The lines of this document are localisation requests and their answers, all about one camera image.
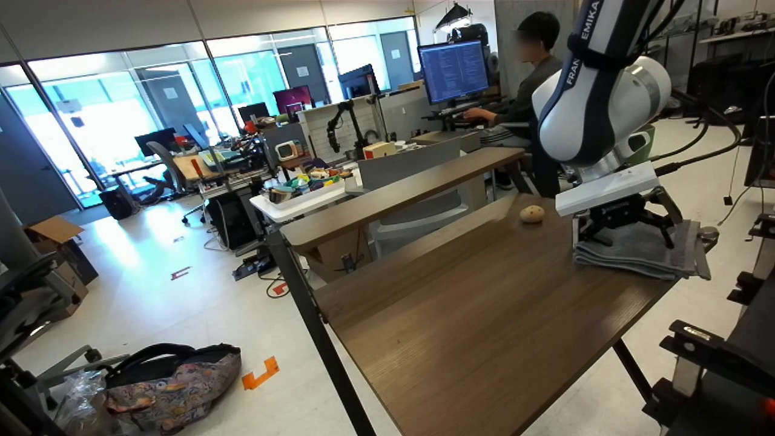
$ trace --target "bag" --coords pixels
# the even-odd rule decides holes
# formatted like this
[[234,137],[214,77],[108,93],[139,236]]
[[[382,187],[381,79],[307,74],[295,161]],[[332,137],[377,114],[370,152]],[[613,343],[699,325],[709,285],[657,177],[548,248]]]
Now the bag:
[[107,372],[107,408],[133,434],[171,434],[204,419],[234,384],[240,348],[147,345]]

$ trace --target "person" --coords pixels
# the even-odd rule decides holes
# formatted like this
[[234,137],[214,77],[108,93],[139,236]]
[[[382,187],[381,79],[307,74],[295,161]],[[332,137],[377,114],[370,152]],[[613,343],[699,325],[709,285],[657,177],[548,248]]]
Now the person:
[[[533,68],[533,72],[520,81],[515,98],[504,104],[504,110],[491,110],[485,106],[473,106],[463,114],[463,120],[467,124],[487,124],[497,126],[504,120],[531,120],[531,137],[533,137],[533,183],[543,195],[555,195],[559,192],[559,164],[546,154],[546,150],[537,144],[537,120],[533,114],[533,91],[561,68],[561,61],[553,56],[553,49],[559,37],[559,18],[553,11],[533,11],[523,18],[523,23],[539,23],[546,37],[546,56],[543,62]],[[513,167],[500,170],[497,182],[512,183]]]

